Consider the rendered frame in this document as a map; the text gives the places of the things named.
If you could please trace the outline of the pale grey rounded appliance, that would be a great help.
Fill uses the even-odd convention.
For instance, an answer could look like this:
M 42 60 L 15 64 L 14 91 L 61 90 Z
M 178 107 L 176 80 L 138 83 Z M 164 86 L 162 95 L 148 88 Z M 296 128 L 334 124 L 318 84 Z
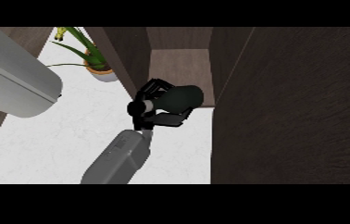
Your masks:
M 63 89 L 61 77 L 0 32 L 0 111 L 36 117 L 58 102 Z

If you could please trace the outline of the dark wooden cabinet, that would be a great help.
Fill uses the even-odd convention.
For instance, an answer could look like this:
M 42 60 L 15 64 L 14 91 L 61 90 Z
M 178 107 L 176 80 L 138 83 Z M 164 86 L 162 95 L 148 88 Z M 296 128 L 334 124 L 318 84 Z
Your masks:
M 195 85 L 215 107 L 244 53 L 252 27 L 89 27 L 129 94 L 151 79 Z

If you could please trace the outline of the green plant in white pot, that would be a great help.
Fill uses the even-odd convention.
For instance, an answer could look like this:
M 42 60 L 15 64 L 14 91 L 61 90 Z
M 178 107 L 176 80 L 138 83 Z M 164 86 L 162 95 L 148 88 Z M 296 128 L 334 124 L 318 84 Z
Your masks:
M 85 52 L 82 52 L 73 46 L 63 44 L 67 32 L 71 33 L 74 38 L 83 44 Z M 58 27 L 54 43 L 67 50 L 70 50 L 83 59 L 82 64 L 77 65 L 76 63 L 64 63 L 64 66 L 77 65 L 79 67 L 85 67 L 92 76 L 102 82 L 114 82 L 119 80 L 117 73 L 111 69 L 111 66 L 102 55 L 101 49 L 98 48 L 97 44 L 88 39 L 88 37 L 83 34 L 83 31 L 77 27 Z

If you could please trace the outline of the dark wooden cabinet door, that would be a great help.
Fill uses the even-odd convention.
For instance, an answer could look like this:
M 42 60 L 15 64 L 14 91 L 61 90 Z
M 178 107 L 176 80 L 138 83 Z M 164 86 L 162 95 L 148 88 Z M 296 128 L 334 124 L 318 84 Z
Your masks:
M 212 182 L 350 184 L 350 27 L 212 32 Z

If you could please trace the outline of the dark green wine bottle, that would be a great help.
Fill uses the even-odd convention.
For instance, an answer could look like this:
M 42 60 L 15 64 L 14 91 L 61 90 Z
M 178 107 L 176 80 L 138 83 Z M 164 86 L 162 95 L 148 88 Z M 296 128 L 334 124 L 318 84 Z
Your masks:
M 131 116 L 141 116 L 144 113 L 159 109 L 181 114 L 190 107 L 198 108 L 204 103 L 204 93 L 198 86 L 176 86 L 156 99 L 133 101 L 128 105 Z

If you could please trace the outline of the brown wooden panel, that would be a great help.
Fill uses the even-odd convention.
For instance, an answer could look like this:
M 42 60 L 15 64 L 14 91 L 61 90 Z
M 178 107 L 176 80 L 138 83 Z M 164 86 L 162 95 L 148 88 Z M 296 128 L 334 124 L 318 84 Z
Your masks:
M 0 27 L 0 31 L 26 48 L 35 57 L 43 51 L 52 27 Z

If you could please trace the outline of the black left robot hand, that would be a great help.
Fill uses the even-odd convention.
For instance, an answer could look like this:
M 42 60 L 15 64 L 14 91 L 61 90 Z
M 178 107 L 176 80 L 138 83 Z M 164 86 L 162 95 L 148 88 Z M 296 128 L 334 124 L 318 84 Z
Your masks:
M 175 86 L 167 81 L 151 79 L 139 89 L 135 103 L 160 98 L 173 87 Z M 179 127 L 193 112 L 194 108 L 190 107 L 182 113 L 157 113 L 156 111 L 150 111 L 139 115 L 133 115 L 135 130 L 151 130 L 154 126 Z

